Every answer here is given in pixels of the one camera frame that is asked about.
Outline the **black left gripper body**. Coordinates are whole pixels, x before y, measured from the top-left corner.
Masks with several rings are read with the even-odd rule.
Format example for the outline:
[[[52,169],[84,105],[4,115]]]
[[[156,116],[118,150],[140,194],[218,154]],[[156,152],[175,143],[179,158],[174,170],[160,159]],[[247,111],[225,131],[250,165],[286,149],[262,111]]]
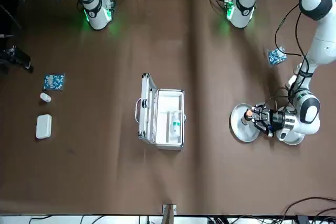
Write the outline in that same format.
[[[284,111],[269,111],[269,130],[281,130],[285,124],[285,112]]]

